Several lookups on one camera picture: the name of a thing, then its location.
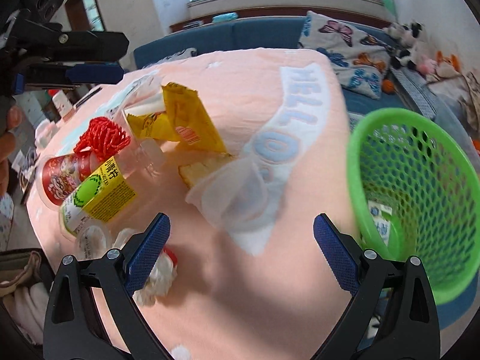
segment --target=yellow label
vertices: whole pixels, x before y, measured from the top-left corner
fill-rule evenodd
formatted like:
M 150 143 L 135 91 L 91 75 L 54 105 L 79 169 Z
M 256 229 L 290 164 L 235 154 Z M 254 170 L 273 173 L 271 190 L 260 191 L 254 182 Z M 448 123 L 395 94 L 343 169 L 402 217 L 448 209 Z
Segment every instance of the yellow label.
M 144 116 L 127 115 L 130 128 L 138 138 L 182 142 L 191 149 L 227 152 L 197 91 L 174 82 L 162 88 L 164 112 Z
M 93 192 L 93 198 L 82 209 L 102 222 L 111 220 L 136 196 L 135 191 L 123 178 L 114 157 L 105 161 L 87 180 L 90 180 L 90 185 L 85 186 L 87 187 L 85 194 L 91 196 L 92 188 L 96 188 L 96 191 Z

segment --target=basket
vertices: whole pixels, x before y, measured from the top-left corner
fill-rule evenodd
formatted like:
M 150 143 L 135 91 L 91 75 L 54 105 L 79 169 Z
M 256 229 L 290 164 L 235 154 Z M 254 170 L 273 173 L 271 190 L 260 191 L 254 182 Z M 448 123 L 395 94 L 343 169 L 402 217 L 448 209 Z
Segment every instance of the basket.
M 404 109 L 368 114 L 349 143 L 350 197 L 364 248 L 421 258 L 436 304 L 460 295 L 480 266 L 480 182 L 456 142 Z M 393 209 L 388 245 L 368 200 Z

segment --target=yellow wrapper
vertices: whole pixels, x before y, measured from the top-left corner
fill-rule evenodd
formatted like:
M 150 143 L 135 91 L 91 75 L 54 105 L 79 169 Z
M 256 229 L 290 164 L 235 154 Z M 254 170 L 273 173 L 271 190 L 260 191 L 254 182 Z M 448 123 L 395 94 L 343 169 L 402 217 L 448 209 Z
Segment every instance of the yellow wrapper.
M 127 115 L 136 137 L 183 142 L 191 149 L 227 152 L 198 92 L 170 82 L 162 86 L 165 112 L 150 115 Z

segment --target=finger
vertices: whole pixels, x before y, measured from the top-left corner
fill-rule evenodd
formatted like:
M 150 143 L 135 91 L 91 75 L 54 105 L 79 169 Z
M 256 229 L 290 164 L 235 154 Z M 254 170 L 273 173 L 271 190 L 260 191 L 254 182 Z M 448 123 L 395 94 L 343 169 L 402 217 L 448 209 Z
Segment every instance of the finger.
M 0 163 L 0 197 L 5 195 L 8 188 L 8 161 Z
M 0 161 L 6 159 L 15 150 L 15 136 L 6 132 L 0 137 Z
M 18 105 L 14 105 L 7 114 L 7 130 L 17 127 L 23 119 L 23 112 Z

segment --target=silver screw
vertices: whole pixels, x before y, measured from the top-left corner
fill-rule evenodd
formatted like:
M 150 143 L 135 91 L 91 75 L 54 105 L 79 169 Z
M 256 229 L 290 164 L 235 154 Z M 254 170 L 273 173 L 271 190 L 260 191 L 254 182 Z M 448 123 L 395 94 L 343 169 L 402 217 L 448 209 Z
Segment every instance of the silver screw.
M 58 41 L 61 44 L 65 44 L 68 41 L 68 35 L 67 34 L 62 34 L 58 37 Z
M 74 257 L 68 255 L 68 256 L 63 257 L 62 263 L 63 263 L 64 266 L 67 266 L 67 265 L 70 264 L 73 260 L 74 260 Z
M 410 257 L 410 262 L 415 266 L 419 266 L 422 263 L 417 256 Z
M 106 256 L 107 256 L 110 260 L 114 260 L 114 259 L 116 259 L 118 256 L 120 256 L 120 250 L 118 250 L 118 249 L 110 249 L 110 250 L 106 253 Z
M 371 249 L 367 249 L 364 255 L 369 260 L 375 260 L 377 258 L 377 253 L 375 253 L 375 250 L 371 250 Z

